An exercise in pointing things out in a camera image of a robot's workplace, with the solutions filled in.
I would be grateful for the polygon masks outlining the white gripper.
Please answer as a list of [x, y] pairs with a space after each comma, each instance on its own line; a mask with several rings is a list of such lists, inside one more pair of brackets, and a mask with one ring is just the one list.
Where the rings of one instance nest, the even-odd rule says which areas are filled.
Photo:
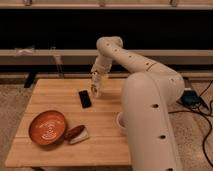
[[91, 69], [91, 91], [94, 97], [101, 96], [102, 77], [109, 72], [107, 67], [93, 65]]

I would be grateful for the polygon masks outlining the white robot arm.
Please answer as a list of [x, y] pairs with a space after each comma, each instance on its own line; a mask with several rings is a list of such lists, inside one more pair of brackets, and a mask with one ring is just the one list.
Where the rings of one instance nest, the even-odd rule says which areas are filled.
[[183, 94], [181, 74], [155, 60], [123, 48], [117, 36], [97, 40], [91, 91], [102, 95], [102, 78], [112, 63], [130, 72], [122, 88], [122, 119], [133, 171], [183, 171], [168, 106]]

